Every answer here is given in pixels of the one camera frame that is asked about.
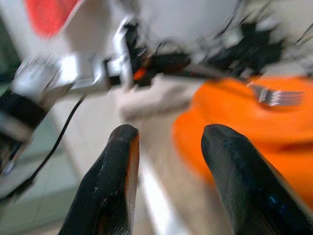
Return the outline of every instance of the metal robot arm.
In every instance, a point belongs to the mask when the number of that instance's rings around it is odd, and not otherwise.
[[[0,97],[0,173],[18,157],[55,102],[68,94],[103,93],[120,84],[119,60],[75,53],[24,61]]]

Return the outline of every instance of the metal fork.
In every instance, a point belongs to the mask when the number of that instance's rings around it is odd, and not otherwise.
[[[299,105],[303,99],[303,92],[271,90],[267,87],[256,85],[253,82],[249,82],[249,80],[244,77],[233,76],[207,64],[190,64],[184,69],[184,71],[190,74],[194,74],[195,76],[202,75],[206,78],[232,77],[237,81],[244,83],[247,87],[251,88],[258,102],[266,104],[268,106],[294,106]]]
[[[286,92],[271,90],[267,87],[250,83],[250,87],[259,103],[268,106],[294,106],[299,105],[303,99],[303,92]]]

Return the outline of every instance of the orange plate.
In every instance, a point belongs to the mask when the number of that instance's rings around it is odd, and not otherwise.
[[[201,154],[204,126],[220,123],[248,136],[260,152],[281,172],[313,208],[313,83],[292,77],[268,77],[258,84],[272,89],[304,92],[296,107],[266,107],[253,93],[232,80],[204,84],[193,97],[191,108],[173,125],[179,155],[195,172],[213,183]]]

